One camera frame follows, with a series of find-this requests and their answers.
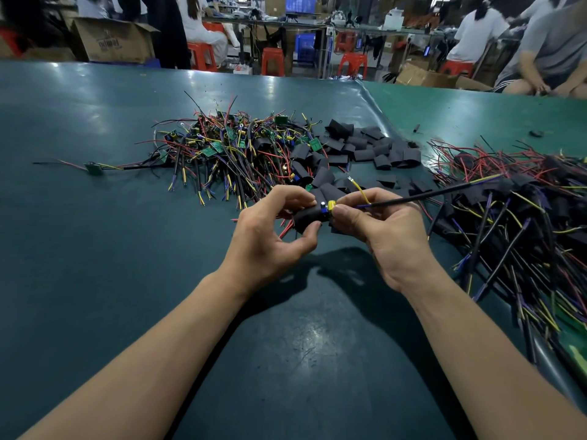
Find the workbench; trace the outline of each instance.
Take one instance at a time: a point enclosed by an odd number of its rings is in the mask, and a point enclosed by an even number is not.
[[[234,201],[200,207],[192,189],[167,192],[164,170],[160,179],[150,170],[92,177],[32,162],[143,160],[152,145],[133,143],[151,139],[156,121],[192,116],[184,90],[205,112],[238,95],[234,108],[254,117],[286,108],[407,138],[420,123],[421,143],[437,136],[471,145],[484,134],[505,147],[536,128],[551,132],[541,142],[558,150],[586,131],[587,103],[572,100],[261,76],[244,83],[83,63],[4,61],[0,72],[2,440],[38,421],[215,270],[238,215]],[[354,163],[351,174],[376,172]],[[457,258],[440,237],[431,245],[443,266]],[[481,306],[523,350],[509,306],[493,293]],[[556,360],[541,372],[585,409]],[[327,225],[317,250],[239,313],[184,409],[169,437],[474,437],[407,301],[385,286],[363,244]]]

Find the blue crate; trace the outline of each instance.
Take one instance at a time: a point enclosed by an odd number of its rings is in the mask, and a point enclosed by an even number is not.
[[[285,12],[316,13],[316,0],[285,0]]]
[[[298,63],[314,62],[314,39],[315,34],[297,34],[295,38],[295,50]]]

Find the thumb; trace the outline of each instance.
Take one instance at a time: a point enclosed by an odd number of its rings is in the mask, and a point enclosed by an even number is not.
[[[358,233],[365,238],[368,237],[367,234],[369,233],[371,223],[374,220],[371,216],[363,213],[361,210],[342,204],[336,204],[332,209],[332,216],[353,233]]]
[[[318,230],[322,222],[314,221],[306,227],[302,237],[287,244],[288,255],[296,261],[314,251],[318,245]]]

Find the white container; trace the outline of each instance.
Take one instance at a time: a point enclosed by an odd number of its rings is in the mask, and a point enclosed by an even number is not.
[[[385,22],[383,29],[399,31],[403,26],[403,11],[400,9],[392,9],[387,15],[385,15]]]

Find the knee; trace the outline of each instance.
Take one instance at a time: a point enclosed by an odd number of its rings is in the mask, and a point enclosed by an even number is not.
[[[503,90],[504,94],[530,95],[533,94],[534,89],[532,85],[524,79],[516,80],[510,83]]]
[[[587,100],[587,84],[581,83],[574,90],[570,92],[570,96],[574,98],[580,98]]]

